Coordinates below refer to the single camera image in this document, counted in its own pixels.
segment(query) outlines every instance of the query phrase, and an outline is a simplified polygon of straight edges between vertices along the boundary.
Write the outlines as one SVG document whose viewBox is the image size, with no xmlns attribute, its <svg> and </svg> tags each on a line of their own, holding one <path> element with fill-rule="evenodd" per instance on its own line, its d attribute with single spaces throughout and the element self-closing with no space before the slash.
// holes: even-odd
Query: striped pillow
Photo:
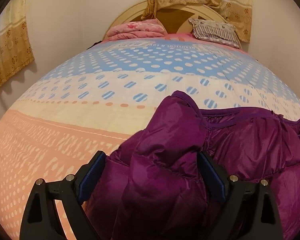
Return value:
<svg viewBox="0 0 300 240">
<path fill-rule="evenodd" d="M 195 38 L 241 49 L 241 44 L 235 34 L 233 25 L 191 18 L 189 19 L 189 22 L 193 25 L 193 35 Z"/>
</svg>

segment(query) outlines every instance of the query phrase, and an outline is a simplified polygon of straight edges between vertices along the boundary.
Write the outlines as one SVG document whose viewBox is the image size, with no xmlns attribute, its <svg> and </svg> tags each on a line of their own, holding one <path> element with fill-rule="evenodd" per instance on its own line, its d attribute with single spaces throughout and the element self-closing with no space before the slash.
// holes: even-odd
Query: folded pink blanket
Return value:
<svg viewBox="0 0 300 240">
<path fill-rule="evenodd" d="M 106 41 L 117 41 L 122 39 L 164 37 L 167 33 L 165 28 L 159 24 L 157 19 L 145 20 L 143 22 L 129 22 L 112 27 L 106 33 Z"/>
</svg>

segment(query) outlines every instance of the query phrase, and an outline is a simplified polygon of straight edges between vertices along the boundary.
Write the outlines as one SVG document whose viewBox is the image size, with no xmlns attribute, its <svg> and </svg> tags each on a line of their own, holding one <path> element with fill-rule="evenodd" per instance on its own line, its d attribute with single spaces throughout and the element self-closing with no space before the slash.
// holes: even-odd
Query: blue gripper pad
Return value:
<svg viewBox="0 0 300 240">
<path fill-rule="evenodd" d="M 199 152 L 197 155 L 197 165 L 198 170 L 211 193 L 211 196 L 219 203 L 224 204 L 226 202 L 225 185 L 202 152 Z"/>
<path fill-rule="evenodd" d="M 102 151 L 98 151 L 90 162 L 83 165 L 76 173 L 75 188 L 77 201 L 80 205 L 90 198 L 105 166 L 106 154 Z"/>
</svg>

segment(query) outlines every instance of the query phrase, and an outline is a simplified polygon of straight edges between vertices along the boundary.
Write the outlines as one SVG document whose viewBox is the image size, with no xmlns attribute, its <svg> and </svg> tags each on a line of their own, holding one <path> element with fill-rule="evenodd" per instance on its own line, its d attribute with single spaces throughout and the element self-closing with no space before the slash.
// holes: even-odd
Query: purple fabric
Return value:
<svg viewBox="0 0 300 240">
<path fill-rule="evenodd" d="M 103 240 L 197 239 L 219 206 L 197 169 L 207 150 L 228 174 L 267 179 L 274 192 L 284 239 L 300 230 L 300 120 L 266 109 L 200 110 L 176 91 L 148 126 L 107 159 L 87 202 L 87 216 Z"/>
</svg>

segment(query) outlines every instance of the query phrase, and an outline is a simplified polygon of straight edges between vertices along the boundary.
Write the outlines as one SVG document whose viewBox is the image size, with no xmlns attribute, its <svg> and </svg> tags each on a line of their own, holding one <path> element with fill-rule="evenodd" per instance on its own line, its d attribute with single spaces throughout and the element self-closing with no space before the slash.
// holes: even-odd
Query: arched headboard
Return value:
<svg viewBox="0 0 300 240">
<path fill-rule="evenodd" d="M 119 24 L 140 21 L 146 6 L 147 2 L 144 1 L 130 7 L 114 20 L 108 30 Z M 220 14 L 205 5 L 174 5 L 159 10 L 157 18 L 168 33 L 190 33 L 192 25 L 188 21 L 189 18 L 226 22 Z"/>
</svg>

